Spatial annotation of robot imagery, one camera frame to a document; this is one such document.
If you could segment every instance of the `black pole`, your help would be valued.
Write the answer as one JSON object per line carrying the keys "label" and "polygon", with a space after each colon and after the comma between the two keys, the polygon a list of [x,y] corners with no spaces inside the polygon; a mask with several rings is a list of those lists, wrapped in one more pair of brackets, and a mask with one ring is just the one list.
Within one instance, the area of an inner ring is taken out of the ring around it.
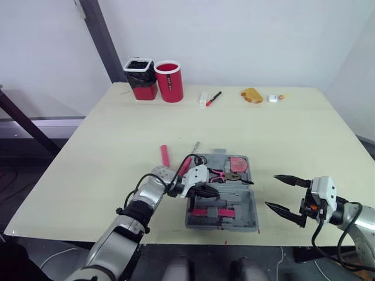
{"label": "black pole", "polygon": [[112,83],[127,82],[98,0],[79,0],[79,2],[84,12],[87,29]]}
{"label": "black pole", "polygon": [[56,156],[60,148],[50,140],[33,122],[0,90],[0,108],[13,118],[27,133],[32,135],[45,149]]}

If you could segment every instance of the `pliers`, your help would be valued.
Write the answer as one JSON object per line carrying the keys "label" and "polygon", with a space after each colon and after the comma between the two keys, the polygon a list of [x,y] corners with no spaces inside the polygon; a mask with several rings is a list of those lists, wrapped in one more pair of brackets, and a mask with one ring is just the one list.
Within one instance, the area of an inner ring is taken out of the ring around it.
{"label": "pliers", "polygon": [[209,172],[216,174],[217,177],[210,179],[210,183],[225,183],[226,180],[241,180],[241,176],[235,173],[226,173],[223,170],[210,169]]}

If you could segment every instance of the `red pen holder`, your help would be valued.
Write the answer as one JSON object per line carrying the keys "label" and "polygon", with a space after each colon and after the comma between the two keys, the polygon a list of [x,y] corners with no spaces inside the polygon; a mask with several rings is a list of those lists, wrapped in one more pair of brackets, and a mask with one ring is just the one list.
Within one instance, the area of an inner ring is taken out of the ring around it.
{"label": "red pen holder", "polygon": [[154,66],[162,98],[166,102],[178,102],[183,98],[181,65],[177,61],[165,60]]}

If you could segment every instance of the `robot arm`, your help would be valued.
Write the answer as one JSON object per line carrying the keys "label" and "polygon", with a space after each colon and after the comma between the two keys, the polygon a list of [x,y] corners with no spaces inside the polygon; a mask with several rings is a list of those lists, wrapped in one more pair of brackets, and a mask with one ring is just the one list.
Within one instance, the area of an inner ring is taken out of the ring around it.
{"label": "robot arm", "polygon": [[[307,217],[311,217],[319,223],[331,223],[352,237],[356,246],[356,252],[364,266],[351,266],[340,257],[338,260],[346,269],[363,268],[369,270],[374,276],[375,271],[375,209],[369,206],[362,206],[359,203],[350,203],[344,198],[336,195],[336,186],[331,177],[317,177],[313,180],[302,180],[294,176],[278,175],[276,179],[292,186],[301,186],[307,189],[305,198],[301,201],[299,212],[301,215],[293,214],[289,209],[274,203],[265,202],[269,208],[278,215],[295,222],[300,227],[305,227]],[[341,237],[337,245],[340,256]]]}
{"label": "robot arm", "polygon": [[175,180],[175,171],[159,166],[152,174],[156,177],[139,188],[124,209],[118,209],[119,216],[92,247],[86,266],[74,272],[66,281],[92,280],[116,281],[129,279],[140,257],[139,242],[149,232],[148,223],[158,208],[163,195],[189,197],[217,197],[218,191],[206,185],[209,172],[205,165],[190,169],[184,177]]}

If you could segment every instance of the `black wire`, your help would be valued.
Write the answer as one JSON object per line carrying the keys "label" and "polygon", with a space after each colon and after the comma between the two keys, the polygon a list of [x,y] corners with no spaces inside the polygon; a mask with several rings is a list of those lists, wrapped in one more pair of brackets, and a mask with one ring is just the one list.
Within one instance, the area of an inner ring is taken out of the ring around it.
{"label": "black wire", "polygon": [[29,183],[27,185],[25,185],[24,187],[22,187],[20,190],[17,190],[16,192],[14,192],[13,194],[9,195],[9,196],[6,196],[1,202],[0,202],[0,205],[2,203],[4,203],[6,200],[12,198],[13,196],[16,196],[18,193],[21,193],[22,191],[24,191],[25,189],[27,189],[29,186],[33,185],[33,184],[36,184],[37,181],[33,181],[32,183]]}
{"label": "black wire", "polygon": [[130,196],[132,194],[135,194],[138,189],[139,189],[139,186],[141,185],[142,181],[146,178],[146,177],[154,177],[156,179],[158,179],[164,186],[164,193],[168,190],[168,186],[167,184],[165,183],[165,181],[163,181],[159,176],[155,175],[155,174],[152,174],[152,173],[147,173],[147,174],[144,174],[138,181],[137,185],[135,186],[135,189],[133,191],[130,191],[129,194],[127,195],[126,199],[125,199],[125,203],[124,203],[124,209],[127,207],[128,205],[128,201],[130,199]]}
{"label": "black wire", "polygon": [[5,186],[3,187],[1,190],[0,190],[0,193],[2,193],[5,189],[7,189],[9,186],[12,185],[12,183],[14,183],[14,181],[17,179],[18,177],[18,172],[16,169],[14,169],[14,172],[15,172],[15,175],[14,175],[14,178]]}
{"label": "black wire", "polygon": [[169,191],[169,189],[171,189],[173,183],[175,182],[175,180],[176,180],[176,178],[177,178],[177,176],[178,176],[178,173],[180,172],[180,170],[181,170],[181,168],[182,168],[182,165],[185,163],[186,159],[189,158],[189,157],[191,157],[191,156],[194,156],[194,157],[198,157],[198,158],[200,158],[200,156],[198,156],[197,154],[193,154],[193,153],[192,153],[192,154],[187,155],[187,156],[182,160],[181,165],[178,167],[177,172],[175,173],[174,177],[172,178],[171,182],[170,182],[169,185],[168,185],[167,192]]}
{"label": "black wire", "polygon": [[173,185],[173,182],[176,180],[177,176],[178,176],[178,173],[180,172],[181,168],[182,168],[182,165],[184,164],[184,162],[186,161],[187,158],[191,157],[191,156],[194,156],[194,157],[200,157],[198,156],[197,154],[189,154],[187,155],[184,160],[182,161],[181,165],[179,166],[177,172],[175,173],[175,175],[173,176],[172,178],[172,181],[167,185],[159,176],[155,175],[155,174],[152,174],[152,173],[148,173],[148,174],[144,174],[138,181],[137,185],[135,186],[135,189],[133,191],[130,191],[129,194],[127,195],[126,199],[125,199],[125,202],[124,202],[124,209],[127,207],[128,205],[128,201],[130,199],[130,196],[132,194],[135,194],[138,189],[139,189],[139,186],[141,185],[142,181],[144,178],[146,177],[154,177],[156,179],[158,179],[163,185],[164,185],[164,193],[167,193],[169,191],[169,189],[172,187]]}
{"label": "black wire", "polygon": [[[321,220],[320,220],[320,222],[319,222],[318,227],[316,228],[314,234],[312,235],[312,238],[311,238],[311,244],[312,244],[312,246],[314,247],[314,249],[315,249],[316,251],[318,251],[322,256],[325,256],[326,258],[328,258],[328,259],[330,259],[330,260],[332,260],[332,261],[334,261],[334,262],[338,262],[338,263],[340,263],[338,259],[332,257],[330,254],[328,254],[328,253],[326,253],[325,251],[321,250],[321,249],[320,249],[318,246],[316,246],[316,244],[315,244],[315,239],[316,239],[316,237],[318,236],[318,234],[320,233],[320,231],[322,230],[322,227],[323,227],[323,225],[324,225],[324,221],[325,221],[325,220],[324,220],[323,218],[326,217],[326,213],[327,213],[326,205],[324,205],[323,203],[322,203],[322,205],[323,205],[323,214],[322,214],[322,216],[321,216]],[[348,227],[349,227],[350,225],[353,225],[355,222],[356,222],[356,216],[353,217],[353,219],[352,219],[351,222],[349,223]],[[345,269],[347,269],[348,266],[351,267],[351,268],[353,268],[353,269],[348,269],[349,271],[368,270],[368,271],[373,271],[373,272],[375,272],[375,268],[371,268],[371,267],[369,267],[369,266],[355,265],[354,263],[347,263],[347,262],[345,262],[345,261],[342,261],[342,263],[340,263],[340,264],[341,264]]]}
{"label": "black wire", "polygon": [[363,206],[361,203],[358,203],[358,202],[350,202],[351,204],[355,204],[355,205],[358,205],[358,210],[356,212],[356,215],[353,217],[352,221],[347,225],[347,227],[345,228],[343,234],[341,235],[340,239],[339,239],[339,243],[337,244],[337,257],[338,257],[338,260],[339,260],[339,263],[342,265],[343,268],[345,268],[346,270],[348,271],[356,271],[357,268],[359,268],[359,266],[356,266],[356,268],[352,269],[352,268],[349,268],[347,265],[346,265],[346,262],[343,260],[342,258],[342,254],[341,254],[341,244],[342,244],[342,241],[344,240],[345,236],[348,234],[348,232],[350,231],[350,229],[352,228],[352,226],[354,225],[354,223],[356,222],[356,220],[358,219],[359,215],[361,214],[362,212],[362,209],[363,209]]}

